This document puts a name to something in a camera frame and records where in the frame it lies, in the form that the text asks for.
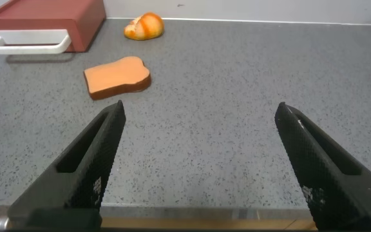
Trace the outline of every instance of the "table surface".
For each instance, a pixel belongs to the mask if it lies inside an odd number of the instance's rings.
[[[86,53],[0,55],[0,206],[104,107],[127,122],[104,209],[307,209],[279,138],[281,101],[371,170],[371,26],[166,21],[132,41],[107,20]],[[83,71],[135,55],[143,92],[92,101]]]

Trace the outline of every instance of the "bread roll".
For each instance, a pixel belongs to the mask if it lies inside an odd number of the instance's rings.
[[[164,31],[161,17],[148,12],[132,20],[124,29],[124,35],[130,39],[146,40],[160,36]]]

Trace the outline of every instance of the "red toy drawer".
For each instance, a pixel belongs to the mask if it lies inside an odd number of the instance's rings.
[[[29,32],[29,30],[58,31],[61,29],[63,31],[65,29],[71,39],[66,52],[84,52],[105,17],[102,0],[10,0],[0,6],[0,31]],[[24,44],[30,44],[29,39],[26,39]],[[32,44],[51,44],[51,42],[48,40],[48,42]]]

